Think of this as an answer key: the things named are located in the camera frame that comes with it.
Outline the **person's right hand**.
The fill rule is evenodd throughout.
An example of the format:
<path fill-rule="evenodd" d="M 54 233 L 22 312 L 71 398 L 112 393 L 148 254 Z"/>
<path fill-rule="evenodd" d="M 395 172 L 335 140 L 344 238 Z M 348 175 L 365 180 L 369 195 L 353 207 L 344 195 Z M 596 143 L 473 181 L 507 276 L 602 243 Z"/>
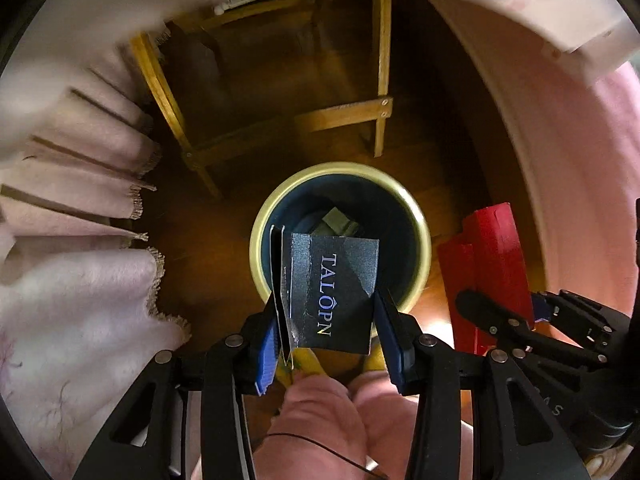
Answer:
<path fill-rule="evenodd" d="M 622 444 L 617 448 L 610 448 L 590 457 L 586 461 L 586 469 L 590 478 L 592 480 L 611 480 L 633 449 L 629 444 Z"/>

